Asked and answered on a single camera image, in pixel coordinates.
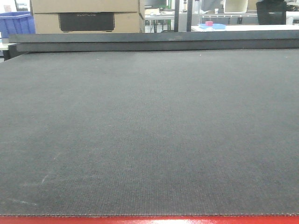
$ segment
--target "pink object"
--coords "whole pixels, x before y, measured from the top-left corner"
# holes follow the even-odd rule
[[[212,27],[213,26],[213,21],[206,21],[206,26]]]

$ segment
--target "cardboard box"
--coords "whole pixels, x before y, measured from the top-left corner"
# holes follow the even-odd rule
[[[248,0],[247,9],[248,10],[256,10],[256,3],[257,3],[257,0]]]
[[[58,13],[34,14],[37,34],[101,34],[101,33],[143,33],[144,19],[139,13],[114,13],[114,30],[112,31],[70,31],[60,28]]]
[[[245,13],[248,0],[224,0],[224,13]]]
[[[31,0],[33,13],[139,12],[144,0]]]
[[[144,32],[144,0],[31,1],[37,34]]]

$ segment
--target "gray felt surface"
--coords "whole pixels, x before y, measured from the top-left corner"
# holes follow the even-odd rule
[[[0,215],[299,214],[299,50],[0,64]]]

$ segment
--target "blue plastic crate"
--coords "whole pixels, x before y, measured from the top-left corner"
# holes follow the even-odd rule
[[[33,16],[27,11],[0,13],[0,32],[2,38],[10,34],[35,34]]]
[[[225,30],[225,27],[226,25],[219,24],[219,23],[214,23],[213,26],[206,26],[205,24],[199,24],[199,28],[201,29],[213,28],[213,29]]]

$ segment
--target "black label on box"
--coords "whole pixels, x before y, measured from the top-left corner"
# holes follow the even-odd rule
[[[61,31],[114,30],[114,13],[59,13]]]

